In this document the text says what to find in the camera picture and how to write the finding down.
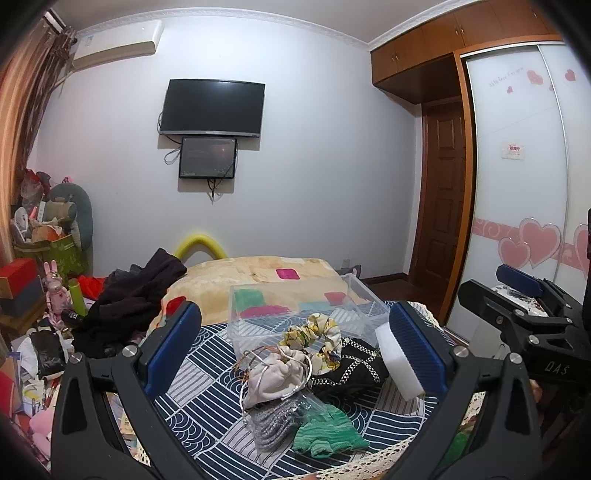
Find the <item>wooden floor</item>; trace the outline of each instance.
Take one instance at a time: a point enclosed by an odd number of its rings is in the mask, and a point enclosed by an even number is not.
[[[392,280],[383,283],[368,285],[380,300],[406,300],[424,303],[435,318],[439,315],[441,309],[441,299],[431,295],[429,292],[412,285],[408,280]]]

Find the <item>brown curtain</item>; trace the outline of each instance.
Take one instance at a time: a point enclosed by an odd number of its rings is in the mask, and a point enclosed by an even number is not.
[[[28,155],[73,38],[72,29],[58,35],[41,20],[0,72],[0,266],[14,258],[10,206],[18,201]]]

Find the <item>metal screw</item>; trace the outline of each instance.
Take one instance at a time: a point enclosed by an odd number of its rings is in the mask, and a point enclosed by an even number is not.
[[[136,353],[138,353],[138,348],[136,345],[128,345],[123,348],[123,356],[135,356]]]
[[[70,355],[70,363],[77,364],[82,360],[82,354],[80,352],[76,352]]]
[[[509,360],[512,363],[517,364],[517,365],[519,365],[523,361],[523,359],[521,358],[521,355],[518,353],[515,353],[515,352],[511,352],[509,354]]]
[[[470,354],[470,352],[465,346],[457,345],[453,348],[453,354],[460,358],[465,358]]]

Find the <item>transparent plastic box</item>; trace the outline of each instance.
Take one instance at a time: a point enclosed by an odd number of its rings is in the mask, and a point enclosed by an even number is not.
[[[230,288],[228,338],[236,358],[246,350],[274,346],[292,325],[303,325],[313,313],[334,318],[343,336],[373,346],[375,329],[388,321],[389,309],[354,275],[237,285]],[[310,352],[322,347],[319,339]]]

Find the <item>tv screen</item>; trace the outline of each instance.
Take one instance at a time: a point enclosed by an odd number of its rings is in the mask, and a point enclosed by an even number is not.
[[[160,132],[260,137],[264,97],[263,83],[170,80]]]
[[[181,179],[232,179],[236,138],[183,137],[178,176]]]

